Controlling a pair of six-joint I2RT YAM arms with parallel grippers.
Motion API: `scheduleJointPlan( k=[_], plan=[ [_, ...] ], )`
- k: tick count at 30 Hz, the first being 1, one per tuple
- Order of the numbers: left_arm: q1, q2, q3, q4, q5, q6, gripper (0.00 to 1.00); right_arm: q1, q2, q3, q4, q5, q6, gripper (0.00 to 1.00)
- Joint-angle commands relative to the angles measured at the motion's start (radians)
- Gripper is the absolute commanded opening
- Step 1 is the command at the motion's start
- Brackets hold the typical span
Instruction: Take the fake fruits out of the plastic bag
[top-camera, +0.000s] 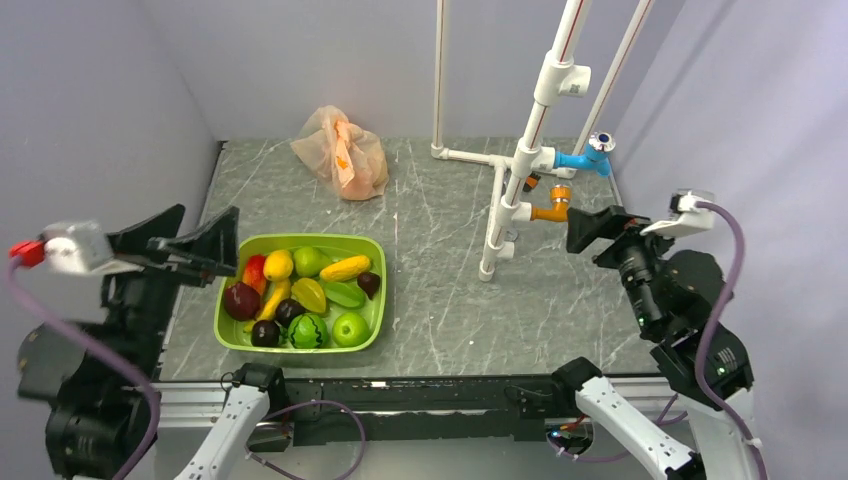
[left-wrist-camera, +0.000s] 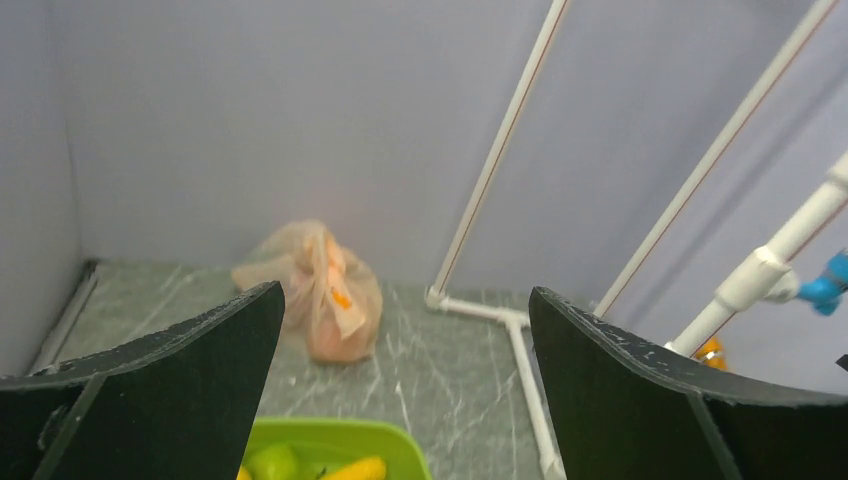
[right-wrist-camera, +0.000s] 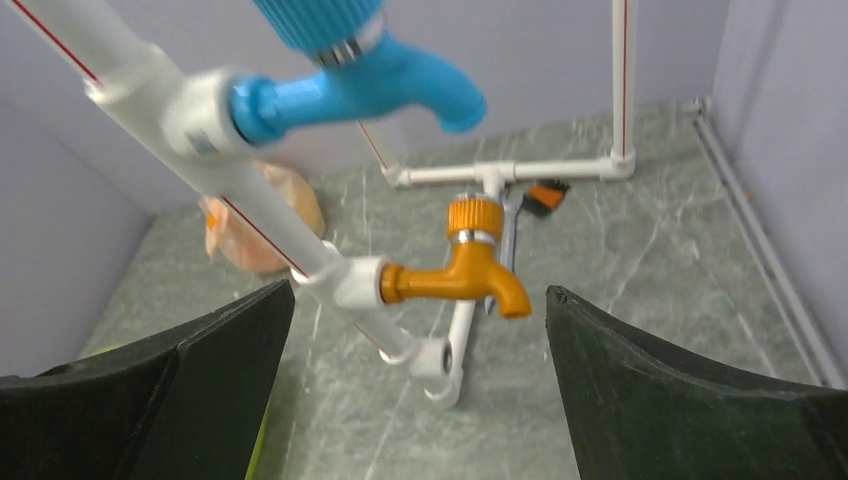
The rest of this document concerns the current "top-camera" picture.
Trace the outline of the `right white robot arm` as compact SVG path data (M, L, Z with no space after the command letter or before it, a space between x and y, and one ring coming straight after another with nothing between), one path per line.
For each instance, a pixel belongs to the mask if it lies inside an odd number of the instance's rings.
M720 321L746 253L739 221L705 200L659 222L617 205L572 210L567 251L579 253L598 239L608 246L593 262L619 274L640 336L652 344L660 373L684 403L696 445L667 436L584 357L552 374L555 409L601 425L655 479L766 478L753 430L750 357Z

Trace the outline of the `translucent orange plastic bag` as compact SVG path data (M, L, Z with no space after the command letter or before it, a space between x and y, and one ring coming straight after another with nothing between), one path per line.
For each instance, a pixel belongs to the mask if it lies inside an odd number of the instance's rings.
M389 171L380 137L335 106L318 108L291 149L320 183L344 200L365 201L385 192Z

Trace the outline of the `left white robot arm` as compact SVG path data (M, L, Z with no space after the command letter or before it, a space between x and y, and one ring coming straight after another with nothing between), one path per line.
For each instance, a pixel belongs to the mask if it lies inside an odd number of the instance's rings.
M17 283L11 291L42 320L18 352L18 395L50 407L45 444L64 479L123 479L155 442L160 397L152 382L180 290L203 288L238 267L239 211L191 233L176 204L116 232L94 221L47 226L9 253L9 274L48 263L101 279L99 323L64 320Z

